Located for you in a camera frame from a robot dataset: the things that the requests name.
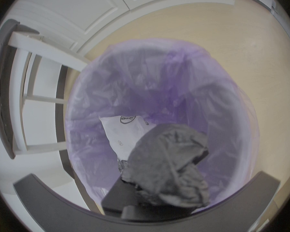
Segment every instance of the white bag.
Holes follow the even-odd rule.
[[[156,125],[141,116],[115,116],[100,118],[113,151],[119,160],[128,160],[135,144]]]

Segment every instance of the wooden floor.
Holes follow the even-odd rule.
[[[250,97],[258,117],[260,170],[281,180],[268,210],[271,218],[290,195],[290,38],[274,16],[251,0],[235,5],[194,3],[169,7],[118,29],[86,57],[110,44],[151,37],[186,40],[204,47]],[[65,98],[78,73],[69,71]]]

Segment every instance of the printed logo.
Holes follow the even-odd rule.
[[[121,116],[120,117],[120,123],[122,123],[124,125],[129,124],[135,119],[135,117],[136,116],[130,116],[130,117]]]

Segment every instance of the purple trash bag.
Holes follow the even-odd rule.
[[[155,124],[187,124],[208,136],[198,169],[210,206],[251,178],[259,128],[250,99],[210,54],[170,39],[110,46],[79,75],[66,110],[67,149],[77,176],[98,204],[120,176],[100,117],[140,115]]]

